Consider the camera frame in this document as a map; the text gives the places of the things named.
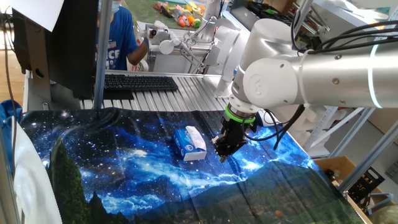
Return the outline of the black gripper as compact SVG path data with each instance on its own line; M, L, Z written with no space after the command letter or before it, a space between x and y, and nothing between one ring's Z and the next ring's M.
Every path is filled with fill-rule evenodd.
M213 138L213 145L220 162L225 162L248 141L242 132L241 123L222 117L221 125L221 133Z

